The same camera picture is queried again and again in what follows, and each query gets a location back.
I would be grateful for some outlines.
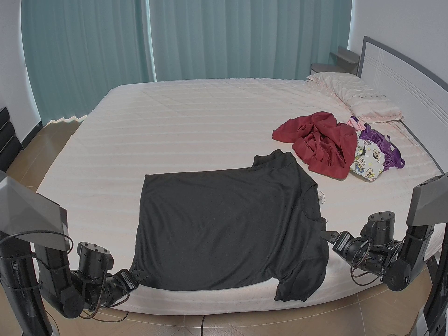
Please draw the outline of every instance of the floor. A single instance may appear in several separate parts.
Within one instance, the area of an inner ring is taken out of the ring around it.
[[[59,122],[43,128],[8,169],[8,175],[36,191],[45,173],[79,123]],[[405,290],[395,293],[383,284],[322,305],[282,311],[208,315],[204,336],[404,336],[426,302],[431,279],[425,269]],[[130,313],[120,323],[65,319],[51,306],[62,336],[199,336],[202,316],[159,316]],[[0,334],[20,335],[19,325],[0,288]],[[117,320],[123,311],[100,311],[99,318]]]

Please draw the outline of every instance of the red garment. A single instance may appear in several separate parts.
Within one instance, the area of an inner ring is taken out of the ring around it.
[[[293,149],[312,172],[344,179],[355,159],[357,135],[328,112],[289,119],[272,132],[272,139],[294,143]]]

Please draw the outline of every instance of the teal curtain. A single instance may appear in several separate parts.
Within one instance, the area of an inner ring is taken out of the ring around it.
[[[157,79],[305,79],[347,47],[352,0],[149,0]]]
[[[25,62],[42,122],[155,80],[147,0],[22,0]]]

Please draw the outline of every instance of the bed sheet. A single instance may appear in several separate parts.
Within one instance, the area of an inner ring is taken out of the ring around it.
[[[328,111],[350,117],[339,99],[312,81],[222,79],[152,82],[111,90],[70,137],[38,192],[67,209],[75,243],[91,242],[111,251],[112,272],[131,266],[145,174],[205,171],[251,166],[254,155],[291,144],[272,140],[272,130],[289,118]],[[367,217],[395,212],[395,238],[406,232],[412,189],[440,174],[400,122],[376,123],[398,146],[406,166],[392,168],[375,182],[349,174],[344,181],[308,171],[324,194],[327,230],[358,235]],[[436,226],[427,257],[441,246]],[[69,256],[77,268],[78,256]],[[355,285],[349,266],[332,250],[321,287],[302,301],[274,301],[277,280],[237,289],[177,292],[140,286],[119,308],[160,315],[203,315],[274,310],[339,299],[367,287]],[[372,276],[361,278],[361,282]]]

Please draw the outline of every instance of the white headboard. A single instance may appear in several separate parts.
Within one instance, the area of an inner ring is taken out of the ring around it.
[[[364,37],[358,76],[401,108],[404,124],[448,171],[448,84],[413,59]]]

